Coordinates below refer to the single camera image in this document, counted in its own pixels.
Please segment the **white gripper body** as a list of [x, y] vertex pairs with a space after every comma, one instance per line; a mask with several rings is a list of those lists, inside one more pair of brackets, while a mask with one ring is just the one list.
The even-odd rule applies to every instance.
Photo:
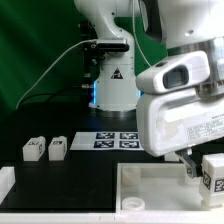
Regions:
[[143, 94], [136, 116], [140, 144], [155, 157], [224, 136], [224, 96], [200, 98], [195, 88]]

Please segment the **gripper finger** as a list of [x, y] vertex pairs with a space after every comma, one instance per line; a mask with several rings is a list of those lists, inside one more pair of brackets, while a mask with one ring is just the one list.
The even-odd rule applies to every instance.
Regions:
[[179, 160], [186, 166], [186, 173], [191, 178], [199, 178], [202, 176], [202, 166], [193, 161], [191, 158], [193, 152], [191, 148], [176, 151], [175, 154]]

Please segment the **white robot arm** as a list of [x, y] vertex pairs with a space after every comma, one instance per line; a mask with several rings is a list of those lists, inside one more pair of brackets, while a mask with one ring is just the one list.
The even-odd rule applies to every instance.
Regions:
[[224, 0], [74, 0], [96, 33], [92, 107], [136, 114], [141, 147], [178, 154], [224, 136]]

